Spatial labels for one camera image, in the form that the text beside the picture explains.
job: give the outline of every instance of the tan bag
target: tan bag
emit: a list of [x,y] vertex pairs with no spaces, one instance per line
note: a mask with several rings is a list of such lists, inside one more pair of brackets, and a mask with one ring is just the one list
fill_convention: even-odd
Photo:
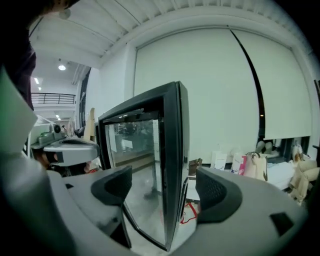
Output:
[[244,176],[265,182],[268,181],[267,157],[256,152],[246,154]]

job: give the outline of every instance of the ceiling light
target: ceiling light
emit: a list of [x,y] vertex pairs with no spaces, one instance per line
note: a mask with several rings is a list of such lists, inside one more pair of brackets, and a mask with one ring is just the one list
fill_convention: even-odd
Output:
[[66,70],[66,66],[65,65],[59,65],[58,69],[60,69],[61,71],[64,71],[64,70]]

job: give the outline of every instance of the railing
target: railing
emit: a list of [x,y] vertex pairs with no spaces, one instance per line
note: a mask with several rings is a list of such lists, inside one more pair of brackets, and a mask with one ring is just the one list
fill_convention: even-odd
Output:
[[76,95],[58,93],[32,93],[33,104],[75,104]]

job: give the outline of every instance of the glass panel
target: glass panel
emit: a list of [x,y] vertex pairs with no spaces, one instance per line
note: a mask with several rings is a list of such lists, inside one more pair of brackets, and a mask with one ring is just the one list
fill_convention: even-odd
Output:
[[110,124],[106,129],[114,167],[132,166],[128,211],[142,231],[164,245],[158,120]]

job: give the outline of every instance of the white roller blind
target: white roller blind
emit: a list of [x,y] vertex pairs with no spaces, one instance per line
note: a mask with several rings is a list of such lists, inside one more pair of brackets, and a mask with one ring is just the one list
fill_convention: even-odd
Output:
[[172,81],[188,90],[190,159],[211,162],[224,153],[256,147],[258,98],[246,57],[227,29],[200,29],[153,42],[137,52],[134,94]]
[[265,110],[265,138],[311,135],[311,105],[303,73],[292,51],[263,36],[234,32],[257,73]]

